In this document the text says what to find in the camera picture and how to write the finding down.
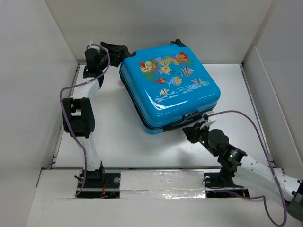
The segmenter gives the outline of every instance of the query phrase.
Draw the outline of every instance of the striped fish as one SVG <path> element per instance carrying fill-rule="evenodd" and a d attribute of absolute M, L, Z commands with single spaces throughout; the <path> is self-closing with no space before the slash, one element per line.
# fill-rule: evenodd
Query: striped fish
<path fill-rule="evenodd" d="M 189 77 L 193 73 L 193 71 L 194 70 L 191 69 L 191 68 L 189 68 L 189 67 L 182 67 L 182 69 L 181 69 L 181 75 Z"/>

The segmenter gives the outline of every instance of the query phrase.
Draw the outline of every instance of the suitcase handle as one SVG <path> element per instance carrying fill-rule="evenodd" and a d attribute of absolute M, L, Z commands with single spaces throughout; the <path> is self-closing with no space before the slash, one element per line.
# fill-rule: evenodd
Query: suitcase handle
<path fill-rule="evenodd" d="M 191 118 L 184 118 L 184 120 L 180 123 L 176 123 L 176 124 L 173 124 L 173 125 L 170 125 L 170 126 L 165 126 L 163 127 L 163 131 L 171 131 L 171 130 L 175 130 L 175 129 L 179 129 L 179 128 L 183 128 L 184 126 L 187 126 L 189 124 L 192 124 L 196 121 L 199 121 L 202 119 L 202 115 L 203 113 L 199 114 L 199 115 L 196 115 L 196 116 L 193 116 Z"/>

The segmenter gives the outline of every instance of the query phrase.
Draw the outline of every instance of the white wall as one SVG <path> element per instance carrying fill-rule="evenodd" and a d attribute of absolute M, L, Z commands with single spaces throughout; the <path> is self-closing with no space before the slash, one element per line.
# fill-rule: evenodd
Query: white wall
<path fill-rule="evenodd" d="M 77 62 L 43 0 L 0 0 L 0 223 L 27 220 Z"/>
<path fill-rule="evenodd" d="M 241 63 L 272 0 L 46 0 L 77 59 L 87 40 L 131 51 L 180 38 L 203 63 Z"/>
<path fill-rule="evenodd" d="M 295 150 L 303 160 L 302 12 L 301 0 L 276 0 L 267 26 L 245 64 L 262 125 L 268 132 L 267 138 L 271 138 L 268 142 L 275 161 L 281 167 L 297 170 L 301 177 L 302 164 Z M 269 93 L 272 88 L 276 94 Z"/>

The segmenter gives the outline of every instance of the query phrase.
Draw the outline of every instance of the black trim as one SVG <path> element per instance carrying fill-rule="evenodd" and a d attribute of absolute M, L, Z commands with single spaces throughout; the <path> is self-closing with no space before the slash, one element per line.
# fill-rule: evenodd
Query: black trim
<path fill-rule="evenodd" d="M 175 41 L 171 41 L 170 45 L 177 45 L 178 47 L 186 47 L 186 45 L 184 43 L 181 42 L 180 39 L 176 39 Z"/>
<path fill-rule="evenodd" d="M 175 122 L 172 122 L 170 124 L 166 124 L 166 125 L 163 125 L 161 127 L 153 127 L 151 125 L 149 125 L 146 120 L 144 119 L 143 117 L 143 114 L 141 113 L 140 111 L 140 108 L 138 106 L 138 104 L 136 103 L 135 101 L 135 98 L 133 96 L 133 94 L 131 93 L 129 87 L 128 87 L 128 84 L 125 82 L 124 78 L 123 78 L 123 74 L 121 72 L 121 68 L 119 70 L 119 74 L 120 74 L 120 79 L 122 81 L 122 83 L 124 84 L 136 110 L 137 110 L 137 113 L 143 123 L 143 125 L 148 128 L 148 129 L 151 129 L 151 130 L 158 130 L 158 129 L 163 129 L 163 131 L 171 131 L 171 130 L 174 130 L 174 129 L 179 129 L 179 128 L 182 128 L 184 126 L 187 126 L 189 124 L 192 124 L 196 121 L 199 121 L 202 119 L 202 115 L 207 112 L 207 111 L 211 111 L 213 108 L 211 109 L 208 109 L 208 110 L 205 110 L 203 112 L 194 112 L 194 113 L 190 113 L 190 114 L 187 114 L 187 116 L 183 116 L 182 119 L 178 120 L 178 121 L 175 121 Z"/>

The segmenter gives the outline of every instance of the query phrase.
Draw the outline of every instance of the suitcase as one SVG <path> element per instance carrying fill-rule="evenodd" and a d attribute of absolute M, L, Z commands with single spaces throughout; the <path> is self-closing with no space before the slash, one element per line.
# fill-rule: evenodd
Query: suitcase
<path fill-rule="evenodd" d="M 120 77 L 149 134 L 201 120 L 220 97 L 216 83 L 179 39 L 125 58 Z"/>

